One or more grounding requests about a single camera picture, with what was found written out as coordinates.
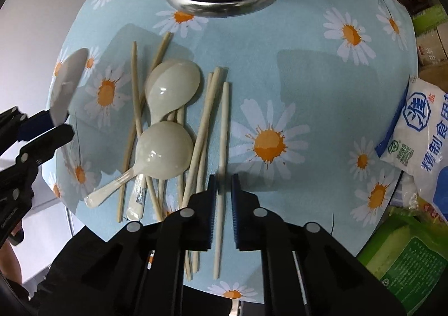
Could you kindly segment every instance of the plastic bag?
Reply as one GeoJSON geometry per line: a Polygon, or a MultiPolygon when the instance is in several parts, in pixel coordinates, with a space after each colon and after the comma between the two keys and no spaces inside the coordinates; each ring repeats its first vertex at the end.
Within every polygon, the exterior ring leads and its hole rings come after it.
{"type": "Polygon", "coordinates": [[[419,195],[448,214],[448,94],[411,77],[406,102],[397,112],[387,150],[375,150],[381,160],[413,176],[419,195]]]}
{"type": "Polygon", "coordinates": [[[402,174],[390,205],[408,210],[418,209],[417,186],[412,176],[407,173],[402,174]]]}
{"type": "Polygon", "coordinates": [[[358,260],[402,302],[410,316],[448,264],[448,227],[392,214],[370,238],[358,260]]]}

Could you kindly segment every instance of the silver screw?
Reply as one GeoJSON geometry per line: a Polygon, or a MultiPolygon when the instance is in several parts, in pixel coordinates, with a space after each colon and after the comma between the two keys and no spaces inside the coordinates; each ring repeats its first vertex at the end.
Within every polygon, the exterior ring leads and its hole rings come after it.
{"type": "Polygon", "coordinates": [[[266,217],[267,216],[267,210],[265,208],[256,208],[254,210],[254,215],[256,217],[266,217]]]}
{"type": "Polygon", "coordinates": [[[133,221],[126,226],[126,230],[130,233],[135,233],[136,231],[140,230],[141,227],[142,225],[139,222],[133,221]]]}
{"type": "Polygon", "coordinates": [[[320,225],[315,222],[309,222],[306,224],[306,230],[310,233],[318,233],[320,231],[320,225]]]}
{"type": "Polygon", "coordinates": [[[194,215],[194,210],[192,208],[184,208],[181,211],[182,217],[192,217],[194,215]]]}
{"type": "Polygon", "coordinates": [[[19,194],[20,194],[20,191],[19,191],[18,188],[16,188],[16,189],[13,191],[13,200],[14,200],[14,201],[17,200],[17,199],[19,198],[19,194]]]}

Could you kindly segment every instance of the orange flower center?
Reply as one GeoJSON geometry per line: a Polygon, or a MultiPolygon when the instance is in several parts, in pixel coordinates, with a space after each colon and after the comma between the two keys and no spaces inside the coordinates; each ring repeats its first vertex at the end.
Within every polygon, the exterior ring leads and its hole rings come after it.
{"type": "Polygon", "coordinates": [[[77,166],[75,168],[75,175],[79,183],[84,184],[84,182],[86,182],[86,173],[84,172],[84,169],[82,169],[81,166],[77,166]]]}
{"type": "Polygon", "coordinates": [[[175,12],[173,16],[174,16],[174,20],[178,24],[184,23],[184,22],[194,18],[194,15],[185,14],[184,12],[181,12],[181,11],[175,12]]]}
{"type": "Polygon", "coordinates": [[[254,152],[264,162],[272,163],[282,152],[286,152],[284,136],[281,135],[281,132],[274,131],[272,128],[267,130],[257,128],[257,132],[254,152]]]}
{"type": "Polygon", "coordinates": [[[242,294],[238,291],[232,290],[224,292],[223,296],[227,297],[228,299],[239,299],[241,298],[242,294]]]}
{"type": "Polygon", "coordinates": [[[358,31],[352,25],[348,25],[348,24],[344,25],[344,27],[342,28],[342,33],[344,35],[344,38],[352,46],[357,46],[362,41],[361,36],[359,35],[358,31]]]}
{"type": "Polygon", "coordinates": [[[104,79],[98,89],[98,104],[102,107],[113,103],[115,97],[115,82],[104,79]]]}
{"type": "Polygon", "coordinates": [[[86,67],[89,68],[89,69],[92,68],[94,62],[95,62],[95,60],[94,60],[93,57],[92,57],[92,58],[89,58],[89,59],[87,60],[86,67]]]}
{"type": "Polygon", "coordinates": [[[358,157],[357,166],[360,169],[366,169],[368,162],[369,162],[369,158],[367,157],[367,155],[366,154],[361,154],[358,157]]]}
{"type": "Polygon", "coordinates": [[[56,63],[55,71],[54,71],[55,77],[57,77],[57,75],[59,74],[59,70],[60,70],[61,67],[62,67],[62,62],[56,63]]]}
{"type": "Polygon", "coordinates": [[[54,184],[53,186],[53,193],[56,195],[57,198],[60,198],[60,191],[57,184],[54,184]]]}
{"type": "Polygon", "coordinates": [[[368,207],[372,210],[381,207],[382,202],[386,196],[386,190],[388,186],[380,185],[377,183],[373,188],[372,192],[370,192],[368,207]]]}
{"type": "Polygon", "coordinates": [[[400,28],[398,28],[398,25],[396,24],[394,19],[389,19],[389,24],[392,26],[392,29],[394,32],[396,32],[397,34],[400,34],[400,28]]]}

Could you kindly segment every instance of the white wall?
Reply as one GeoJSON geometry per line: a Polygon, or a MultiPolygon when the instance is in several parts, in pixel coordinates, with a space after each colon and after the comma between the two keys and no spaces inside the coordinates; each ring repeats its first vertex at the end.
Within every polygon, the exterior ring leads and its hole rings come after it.
{"type": "MultiPolygon", "coordinates": [[[[0,9],[0,112],[19,106],[33,115],[45,109],[60,47],[84,1],[5,1],[0,9]]],[[[11,164],[5,159],[14,159],[18,148],[2,156],[0,167],[11,164]]],[[[39,203],[54,199],[41,176],[33,189],[39,203]]],[[[79,231],[82,223],[73,222],[75,232],[79,231]]],[[[24,219],[23,228],[25,240],[14,251],[26,281],[53,261],[71,233],[62,203],[24,219]]]]}
{"type": "MultiPolygon", "coordinates": [[[[0,9],[0,112],[45,109],[54,64],[85,0],[6,0],[0,9]]],[[[6,153],[15,158],[17,148],[6,153]]]]}

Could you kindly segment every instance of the green package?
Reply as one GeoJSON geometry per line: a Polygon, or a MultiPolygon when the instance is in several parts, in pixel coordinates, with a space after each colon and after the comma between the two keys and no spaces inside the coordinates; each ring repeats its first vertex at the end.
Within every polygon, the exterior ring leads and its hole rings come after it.
{"type": "Polygon", "coordinates": [[[434,30],[446,21],[448,21],[448,15],[442,5],[432,6],[412,17],[416,36],[434,30]]]}
{"type": "Polygon", "coordinates": [[[358,255],[358,260],[412,315],[448,264],[448,227],[392,214],[358,255]]]}

